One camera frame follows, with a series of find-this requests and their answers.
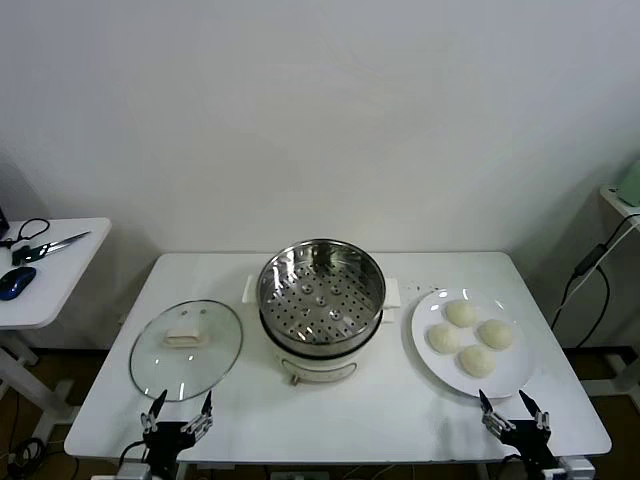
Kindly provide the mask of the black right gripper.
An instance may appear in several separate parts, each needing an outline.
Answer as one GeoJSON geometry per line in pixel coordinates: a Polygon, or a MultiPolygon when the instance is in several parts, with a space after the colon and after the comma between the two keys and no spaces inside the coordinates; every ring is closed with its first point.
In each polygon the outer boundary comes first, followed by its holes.
{"type": "Polygon", "coordinates": [[[518,451],[529,479],[544,479],[544,470],[555,468],[555,457],[548,447],[550,438],[549,413],[543,412],[536,401],[520,390],[519,395],[533,420],[512,420],[497,413],[482,390],[479,399],[482,423],[491,433],[501,433],[499,440],[518,451]]]}

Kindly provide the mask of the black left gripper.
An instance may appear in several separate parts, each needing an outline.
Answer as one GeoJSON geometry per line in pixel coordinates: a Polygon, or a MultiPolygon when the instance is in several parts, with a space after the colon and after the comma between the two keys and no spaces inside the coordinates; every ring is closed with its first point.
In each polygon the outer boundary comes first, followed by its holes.
{"type": "Polygon", "coordinates": [[[144,462],[150,466],[151,475],[159,479],[174,479],[177,472],[177,457],[195,445],[213,425],[212,391],[209,391],[200,414],[187,424],[185,422],[160,422],[157,420],[165,403],[168,390],[162,391],[146,413],[140,416],[148,449],[144,462]]]}

